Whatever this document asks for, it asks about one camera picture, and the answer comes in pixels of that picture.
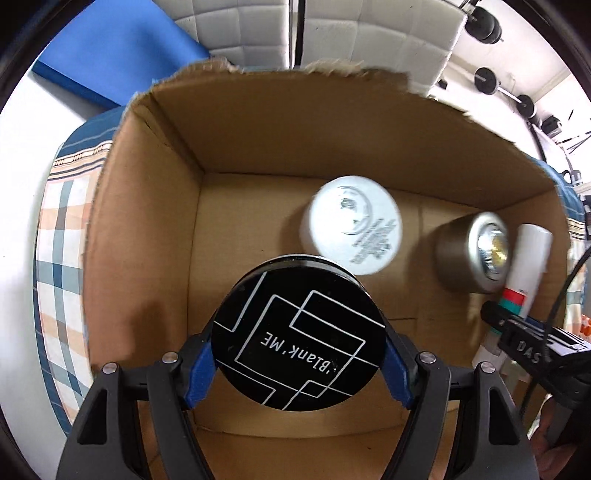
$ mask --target black cable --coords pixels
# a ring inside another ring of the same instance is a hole
[[[535,146],[538,147],[538,153],[540,154],[540,160],[543,160],[544,163],[548,163],[548,160],[546,160],[546,154],[544,153],[544,149],[542,147],[542,143],[540,142],[540,138],[538,137],[538,132],[535,131],[534,126],[531,124],[529,120],[525,120],[525,123],[530,129],[531,136],[534,137]]]
[[[570,152],[569,155],[574,152],[577,148],[579,148],[581,145],[583,145],[589,138],[591,138],[591,135],[589,135],[588,137],[582,139],[579,143],[577,143],[576,145],[574,145],[573,147],[569,147]]]
[[[532,378],[530,384],[527,386],[527,390],[525,390],[525,395],[523,396],[523,400],[521,401],[521,405],[519,407],[519,418],[521,420],[523,420],[523,415],[525,415],[527,405],[530,403],[531,396],[533,395],[537,385],[538,381]]]
[[[543,358],[544,362],[546,363],[550,361],[550,356],[548,354],[548,337],[550,335],[550,330],[554,326],[554,319],[556,318],[556,314],[558,313],[560,305],[562,305],[562,301],[566,297],[566,293],[570,287],[570,284],[573,282],[577,273],[579,273],[579,270],[583,268],[583,265],[585,265],[589,257],[591,257],[591,246],[588,247],[587,250],[585,250],[585,253],[581,256],[581,258],[579,258],[579,261],[574,266],[572,272],[569,274],[568,277],[566,277],[566,280],[564,281],[564,284],[562,285],[562,288],[560,289],[560,292],[558,293],[558,296],[556,297],[556,300],[554,301],[554,304],[550,309],[548,320],[546,320],[546,323],[544,324],[544,340],[542,342]]]

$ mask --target white cylindrical container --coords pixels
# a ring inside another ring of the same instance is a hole
[[[386,267],[401,239],[402,220],[392,196],[380,184],[357,176],[324,185],[300,225],[307,254],[328,258],[354,275]]]
[[[545,228],[531,223],[519,226],[517,244],[505,290],[499,301],[500,306],[522,318],[527,317],[546,270],[551,246],[552,233]],[[486,361],[492,363],[497,369],[501,369],[507,354],[497,346],[500,336],[501,333],[497,330],[489,330],[472,360],[473,367]]]
[[[526,318],[546,270],[552,233],[531,223],[517,229],[517,244],[499,305]]]

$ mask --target white wall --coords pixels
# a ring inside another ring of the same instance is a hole
[[[499,19],[503,41],[485,45],[464,30],[452,61],[472,73],[477,68],[489,67],[504,88],[516,95],[526,93],[534,101],[569,75],[568,68],[548,42],[503,0],[482,0],[478,6]]]
[[[556,136],[558,141],[591,131],[591,102],[573,75],[569,75],[542,97],[536,106],[543,119],[554,115],[561,120],[563,132]],[[575,150],[570,161],[573,168],[581,171],[583,181],[591,181],[591,140]]]

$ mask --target metal rod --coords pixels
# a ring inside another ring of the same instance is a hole
[[[487,79],[484,77],[481,77],[480,75],[474,75],[475,78],[477,78],[478,80],[480,80],[481,82],[487,82]],[[507,92],[507,90],[505,90],[503,87],[501,87],[500,85],[496,88],[497,91],[501,92],[503,95],[507,95],[507,97],[513,99],[514,101],[516,101],[517,103],[523,103],[521,100],[519,100],[515,95],[513,95],[511,92]]]

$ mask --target weight plate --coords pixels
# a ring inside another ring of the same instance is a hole
[[[500,83],[496,79],[495,72],[486,67],[481,67],[474,74],[474,85],[479,92],[487,95],[494,95],[499,88]]]
[[[228,381],[279,410],[355,395],[385,353],[382,314],[355,277],[325,259],[279,257],[241,279],[219,307],[213,355]]]
[[[499,21],[496,19],[496,17],[492,17],[492,18],[495,23],[495,25],[492,29],[492,33],[488,37],[481,40],[482,43],[486,43],[489,45],[493,45],[493,44],[497,43],[501,39],[501,35],[503,34],[503,29],[501,28],[501,24],[499,23]]]
[[[469,35],[483,41],[488,38],[495,28],[495,17],[482,7],[476,7],[471,16],[468,16],[465,29]]]
[[[519,95],[517,97],[521,103],[517,103],[517,111],[523,118],[532,118],[535,115],[536,108],[534,101],[528,95]]]

